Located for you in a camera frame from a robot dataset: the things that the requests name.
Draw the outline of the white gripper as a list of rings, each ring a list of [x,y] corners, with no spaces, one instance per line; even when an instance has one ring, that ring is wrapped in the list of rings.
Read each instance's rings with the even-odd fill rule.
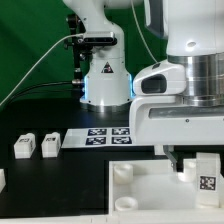
[[[164,145],[177,171],[172,145],[224,145],[224,106],[191,107],[177,96],[138,96],[129,113],[130,134],[137,145]]]

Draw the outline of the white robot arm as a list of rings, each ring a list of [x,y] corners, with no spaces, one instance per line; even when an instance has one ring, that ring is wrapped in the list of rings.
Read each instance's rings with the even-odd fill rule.
[[[91,47],[83,106],[130,108],[137,145],[169,151],[181,145],[224,145],[224,0],[63,0],[81,19]],[[147,28],[167,39],[167,58],[131,76],[124,33],[105,9],[145,7]]]

